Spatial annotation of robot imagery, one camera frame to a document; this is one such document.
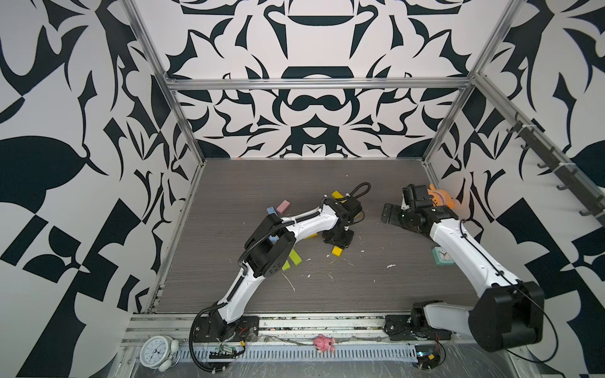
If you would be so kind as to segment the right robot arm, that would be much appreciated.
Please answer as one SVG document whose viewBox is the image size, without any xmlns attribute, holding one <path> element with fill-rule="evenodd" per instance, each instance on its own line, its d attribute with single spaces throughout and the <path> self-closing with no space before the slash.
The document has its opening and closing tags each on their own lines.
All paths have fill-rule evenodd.
<svg viewBox="0 0 605 378">
<path fill-rule="evenodd" d="M 539 284 L 521 280 L 493 258 L 452 209 L 433 202 L 425 185 L 404 187 L 401 204 L 385 204 L 381 220 L 435 242 L 460 268 L 478 297 L 474 306 L 417 302 L 408 324 L 386 320 L 384 330 L 390 337 L 442 330 L 469 336 L 484 351 L 513 354 L 517 347 L 540 343 L 544 325 L 554 324 L 545 311 L 545 293 Z"/>
</svg>

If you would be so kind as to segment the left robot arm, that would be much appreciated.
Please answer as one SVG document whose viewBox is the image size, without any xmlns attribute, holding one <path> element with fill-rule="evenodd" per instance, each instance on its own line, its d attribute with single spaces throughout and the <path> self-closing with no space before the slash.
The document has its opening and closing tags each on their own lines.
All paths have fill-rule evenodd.
<svg viewBox="0 0 605 378">
<path fill-rule="evenodd" d="M 195 343 L 207 340 L 225 342 L 236 337 L 244 310 L 260 284 L 282 271 L 297 242 L 318 234 L 325 243 L 344 250 L 351 245 L 351 226 L 365 217 L 359 198 L 368 194 L 371 184 L 362 182 L 341 198 L 322 197 L 317 208 L 291 217 L 269 214 L 244 244 L 238 259 L 239 273 L 225 296 L 200 310 L 188 337 L 188 349 L 195 366 L 205 373 L 227 369 L 224 362 L 203 362 L 195 354 Z"/>
</svg>

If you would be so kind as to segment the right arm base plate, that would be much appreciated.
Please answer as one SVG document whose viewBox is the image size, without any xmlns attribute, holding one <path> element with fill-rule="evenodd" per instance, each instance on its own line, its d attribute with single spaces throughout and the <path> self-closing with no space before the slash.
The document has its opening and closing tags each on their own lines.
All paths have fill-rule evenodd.
<svg viewBox="0 0 605 378">
<path fill-rule="evenodd" d="M 384 333 L 391 341 L 448 341 L 452 332 L 434 329 L 419 321 L 416 316 L 409 314 L 390 314 L 384 317 Z"/>
</svg>

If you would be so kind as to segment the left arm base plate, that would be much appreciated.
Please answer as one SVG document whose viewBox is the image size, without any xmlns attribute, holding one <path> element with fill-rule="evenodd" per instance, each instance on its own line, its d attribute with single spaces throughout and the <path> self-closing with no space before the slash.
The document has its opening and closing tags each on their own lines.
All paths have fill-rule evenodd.
<svg viewBox="0 0 605 378">
<path fill-rule="evenodd" d="M 202 316 L 193 322 L 192 340 L 194 343 L 239 342 L 242 339 L 254 340 L 258 335 L 260 318 L 243 316 L 227 324 L 219 314 Z"/>
</svg>

